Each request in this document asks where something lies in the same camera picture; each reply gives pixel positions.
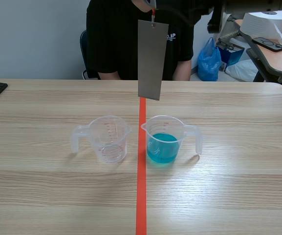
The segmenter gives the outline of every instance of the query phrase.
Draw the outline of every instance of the red tape line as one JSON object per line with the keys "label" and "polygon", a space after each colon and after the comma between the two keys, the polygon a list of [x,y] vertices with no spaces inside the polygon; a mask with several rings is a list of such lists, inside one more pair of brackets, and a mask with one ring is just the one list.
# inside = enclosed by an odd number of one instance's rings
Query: red tape line
{"label": "red tape line", "polygon": [[136,235],[147,234],[146,221],[146,132],[141,125],[146,122],[146,99],[140,97],[139,143],[137,158]]}

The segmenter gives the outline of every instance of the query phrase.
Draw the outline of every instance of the blue plastic bag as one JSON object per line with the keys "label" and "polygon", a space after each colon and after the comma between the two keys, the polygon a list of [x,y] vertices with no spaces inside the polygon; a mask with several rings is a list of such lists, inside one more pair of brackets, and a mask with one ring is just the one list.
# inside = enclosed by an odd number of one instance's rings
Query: blue plastic bag
{"label": "blue plastic bag", "polygon": [[202,81],[216,82],[218,80],[221,56],[219,48],[215,47],[213,38],[210,38],[201,50],[197,64],[197,74]]}

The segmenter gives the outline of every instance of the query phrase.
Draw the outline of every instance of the smartphone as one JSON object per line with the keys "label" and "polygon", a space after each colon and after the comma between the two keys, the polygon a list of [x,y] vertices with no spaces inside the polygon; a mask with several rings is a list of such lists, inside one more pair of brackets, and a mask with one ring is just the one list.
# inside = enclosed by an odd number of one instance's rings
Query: smartphone
{"label": "smartphone", "polygon": [[264,48],[267,48],[271,51],[274,51],[274,52],[279,52],[279,51],[282,51],[282,45],[281,44],[278,44],[278,43],[275,43],[275,42],[272,42],[270,41],[269,39],[265,39],[265,38],[254,38],[252,40],[254,43],[264,47]]}

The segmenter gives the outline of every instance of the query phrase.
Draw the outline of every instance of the measuring cup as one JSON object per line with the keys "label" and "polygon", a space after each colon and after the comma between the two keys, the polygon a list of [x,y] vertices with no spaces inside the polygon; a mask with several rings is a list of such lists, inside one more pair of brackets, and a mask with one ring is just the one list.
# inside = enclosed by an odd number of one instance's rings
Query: measuring cup
{"label": "measuring cup", "polygon": [[187,135],[196,136],[196,153],[202,153],[203,136],[197,126],[185,125],[171,116],[155,116],[141,125],[141,128],[147,133],[147,155],[157,163],[174,161]]}
{"label": "measuring cup", "polygon": [[86,137],[96,155],[106,163],[118,163],[127,154],[127,135],[132,128],[117,116],[100,117],[88,126],[77,126],[71,136],[72,152],[79,151],[79,137]]}

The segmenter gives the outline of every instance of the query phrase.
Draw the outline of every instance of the blue liquid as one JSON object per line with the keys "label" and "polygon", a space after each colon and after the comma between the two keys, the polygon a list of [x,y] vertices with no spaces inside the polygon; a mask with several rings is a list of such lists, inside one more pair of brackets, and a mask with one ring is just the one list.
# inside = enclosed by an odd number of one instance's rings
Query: blue liquid
{"label": "blue liquid", "polygon": [[[177,139],[166,133],[153,135],[161,141],[177,141]],[[164,143],[150,138],[147,142],[147,155],[157,163],[170,163],[175,160],[179,151],[179,143]]]}

